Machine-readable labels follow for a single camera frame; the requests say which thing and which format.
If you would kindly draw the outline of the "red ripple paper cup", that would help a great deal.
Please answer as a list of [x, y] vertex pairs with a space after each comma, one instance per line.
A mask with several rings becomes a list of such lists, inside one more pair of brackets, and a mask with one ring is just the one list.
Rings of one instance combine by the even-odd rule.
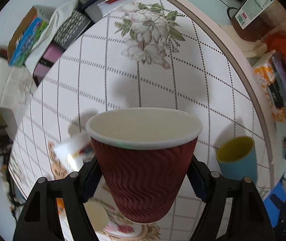
[[200, 119], [175, 109], [128, 108], [91, 117], [86, 130], [122, 215], [138, 224], [162, 219], [184, 181]]

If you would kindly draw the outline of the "blue cup yellow inside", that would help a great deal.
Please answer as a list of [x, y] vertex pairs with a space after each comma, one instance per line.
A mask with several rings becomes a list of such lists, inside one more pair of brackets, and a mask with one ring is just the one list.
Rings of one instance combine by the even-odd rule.
[[227, 141], [217, 150], [216, 160], [226, 179], [240, 181], [249, 177], [254, 184], [257, 183], [257, 156], [253, 138], [243, 136]]

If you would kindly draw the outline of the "white padded chair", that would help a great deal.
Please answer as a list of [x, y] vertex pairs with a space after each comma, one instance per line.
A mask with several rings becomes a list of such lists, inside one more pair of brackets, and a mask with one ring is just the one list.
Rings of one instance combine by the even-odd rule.
[[0, 108], [9, 109], [14, 115], [24, 112], [37, 86], [25, 67], [10, 67], [0, 57]]

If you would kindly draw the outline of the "orange white snack bag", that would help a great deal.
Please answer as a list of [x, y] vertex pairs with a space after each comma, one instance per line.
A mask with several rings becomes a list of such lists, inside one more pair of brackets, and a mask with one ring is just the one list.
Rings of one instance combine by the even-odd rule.
[[254, 73], [265, 92], [274, 121], [284, 122], [286, 120], [284, 100], [273, 68], [268, 64], [258, 65], [254, 68]]

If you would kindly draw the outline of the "cardboard box with blue print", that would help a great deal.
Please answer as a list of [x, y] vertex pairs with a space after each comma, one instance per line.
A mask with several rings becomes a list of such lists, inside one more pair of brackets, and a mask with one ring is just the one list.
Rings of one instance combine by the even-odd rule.
[[8, 44], [9, 66], [22, 67], [49, 24], [41, 7], [33, 6], [22, 19]]

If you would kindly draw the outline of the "floral patterned tablecloth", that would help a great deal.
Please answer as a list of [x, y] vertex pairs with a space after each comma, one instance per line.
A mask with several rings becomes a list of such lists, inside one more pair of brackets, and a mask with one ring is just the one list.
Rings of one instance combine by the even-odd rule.
[[109, 110], [170, 108], [203, 125], [195, 156], [218, 170], [217, 149], [241, 136], [256, 147], [257, 189], [273, 184], [276, 134], [266, 95], [238, 46], [187, 0], [133, 0], [107, 14], [69, 47], [40, 83], [18, 126], [10, 172], [24, 197], [40, 177], [72, 168], [56, 147]]

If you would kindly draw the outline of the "brown liquid bottle with label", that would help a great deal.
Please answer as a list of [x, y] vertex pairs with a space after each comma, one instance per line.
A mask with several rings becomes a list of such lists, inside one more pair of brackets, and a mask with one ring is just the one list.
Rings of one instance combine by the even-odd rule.
[[256, 42], [286, 23], [286, 9], [278, 0], [245, 0], [229, 19], [240, 38]]

